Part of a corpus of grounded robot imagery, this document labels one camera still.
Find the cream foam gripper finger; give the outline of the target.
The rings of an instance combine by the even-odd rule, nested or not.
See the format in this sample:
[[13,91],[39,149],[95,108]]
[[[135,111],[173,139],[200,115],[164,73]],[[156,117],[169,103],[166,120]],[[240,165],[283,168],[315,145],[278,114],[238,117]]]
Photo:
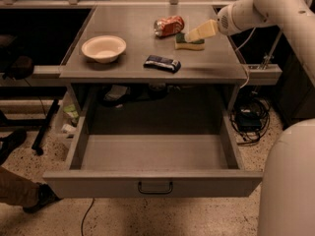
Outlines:
[[186,42],[195,42],[201,39],[215,36],[219,31],[218,23],[215,20],[208,20],[198,27],[184,34]]

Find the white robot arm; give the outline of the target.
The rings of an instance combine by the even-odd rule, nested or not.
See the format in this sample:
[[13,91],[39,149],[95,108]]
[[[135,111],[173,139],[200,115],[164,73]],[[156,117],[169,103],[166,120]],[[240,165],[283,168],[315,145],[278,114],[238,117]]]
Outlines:
[[[288,105],[314,89],[315,15],[312,0],[238,0],[185,34],[188,42],[221,32],[233,35],[268,25],[279,27],[295,53],[278,96]],[[287,127],[265,162],[257,236],[315,236],[315,120]]]

